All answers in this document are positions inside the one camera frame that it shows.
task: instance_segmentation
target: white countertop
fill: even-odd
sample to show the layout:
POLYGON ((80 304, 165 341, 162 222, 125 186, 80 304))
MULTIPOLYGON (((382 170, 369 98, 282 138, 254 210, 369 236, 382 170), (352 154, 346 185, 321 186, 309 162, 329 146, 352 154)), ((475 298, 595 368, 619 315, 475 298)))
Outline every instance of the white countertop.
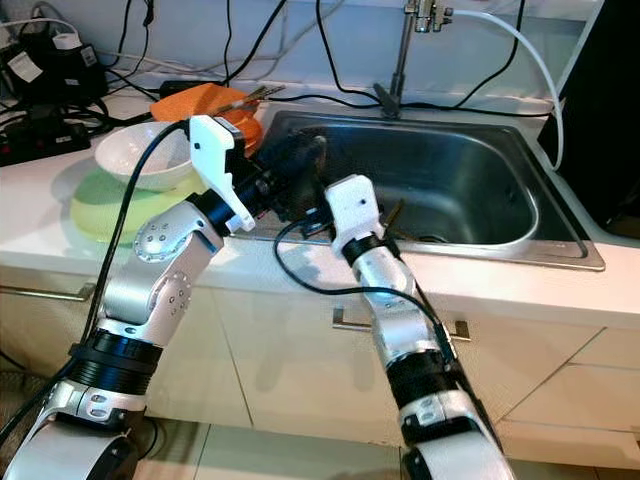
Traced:
MULTIPOLYGON (((139 113, 144 106, 144 100, 132 97, 115 97, 110 102, 111 110, 122 118, 139 113)), ((267 105, 259 114, 268 122, 273 110, 267 105)), ((496 121, 459 112, 410 113, 406 117, 416 115, 430 120, 515 125, 534 153, 544 154, 531 141, 535 121, 496 121)), ((0 169, 0 265, 97 274, 106 246, 84 237, 69 217, 76 186, 96 168, 92 155, 93 150, 85 150, 0 169)), ((436 308, 640 328, 640 249, 602 243, 597 243, 596 248, 606 263, 604 272, 432 254, 407 253, 403 258, 436 308)), ((301 273, 309 281, 326 286, 354 283, 346 262, 334 258, 328 246, 283 244, 282 249, 294 269, 306 265, 301 273)), ((126 248, 122 250, 117 261, 127 254, 126 248)), ((246 290, 301 291, 279 269, 270 242, 236 238, 226 240, 226 247, 198 283, 246 290)))

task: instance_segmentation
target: stainless steel sink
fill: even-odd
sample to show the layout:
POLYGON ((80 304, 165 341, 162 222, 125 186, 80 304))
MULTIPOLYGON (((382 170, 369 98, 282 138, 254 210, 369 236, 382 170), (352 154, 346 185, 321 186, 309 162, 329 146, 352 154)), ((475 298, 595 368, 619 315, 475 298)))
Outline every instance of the stainless steel sink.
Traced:
MULTIPOLYGON (((265 142, 301 129, 327 138, 329 181, 352 173, 373 181, 404 251, 604 269, 514 128, 285 111, 265 142)), ((247 235, 271 240, 281 227, 267 216, 247 235)))

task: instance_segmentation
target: white bowl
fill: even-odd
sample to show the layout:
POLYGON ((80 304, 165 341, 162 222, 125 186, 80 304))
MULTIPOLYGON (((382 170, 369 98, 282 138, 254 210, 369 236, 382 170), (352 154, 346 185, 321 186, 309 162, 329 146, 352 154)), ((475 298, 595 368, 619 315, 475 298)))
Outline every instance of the white bowl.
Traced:
MULTIPOLYGON (((141 123, 112 133, 96 149, 98 165, 121 182, 128 183, 145 148, 170 124, 141 123)), ((142 169, 136 187, 159 192, 171 190, 189 175, 191 169, 189 141, 182 130, 177 130, 156 147, 142 169)))

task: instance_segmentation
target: white wall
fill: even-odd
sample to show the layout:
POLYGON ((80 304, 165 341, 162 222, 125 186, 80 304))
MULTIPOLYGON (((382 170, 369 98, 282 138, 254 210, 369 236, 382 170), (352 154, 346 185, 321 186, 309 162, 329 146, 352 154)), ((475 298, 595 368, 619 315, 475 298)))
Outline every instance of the white wall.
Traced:
MULTIPOLYGON (((528 12, 535 13, 535 7, 541 3, 553 6, 554 2, 556 5, 564 2, 563 16, 572 16, 567 0, 529 0, 532 6, 528 12)), ((28 15, 32 3, 5 0, 3 5, 11 18, 17 19, 28 15)), ((85 41, 93 43, 99 49, 115 50, 125 0, 51 0, 51 3, 77 25, 85 41)), ((232 57, 244 56, 249 51, 276 3, 276 0, 232 0, 232 57)), ((382 3, 389 5, 394 2, 385 0, 382 3)), ((344 85, 368 87, 376 81, 388 85, 395 67, 403 21, 403 2, 397 0, 395 3, 397 8, 347 4, 326 21, 344 85)), ((295 32, 313 19, 313 3, 290 1, 285 8, 288 8, 287 32, 295 32)), ((144 2, 133 0, 126 52, 139 54, 142 50, 144 30, 141 23, 144 11, 144 2)), ((512 16, 503 18, 514 21, 512 16)), ((523 32, 539 48, 557 79, 583 27, 584 21, 579 20, 527 16, 523 32)), ((281 29, 282 21, 279 18, 265 39, 260 53, 270 54, 277 50, 281 29)), ((224 0, 156 0, 156 20, 151 27, 148 55, 195 65, 211 64, 222 59, 226 35, 224 0)), ((512 39, 495 27, 464 18, 456 19, 439 34, 414 34, 407 64, 407 98, 441 99, 443 94, 468 91, 503 64, 511 44, 512 39)), ((268 62, 256 62, 244 75, 251 77, 266 68, 268 62)), ((332 83, 317 30, 310 32, 299 42, 297 48, 281 62, 269 79, 312 84, 332 83)), ((527 53, 520 49, 512 68, 482 93, 539 96, 545 95, 543 85, 541 76, 527 53)))

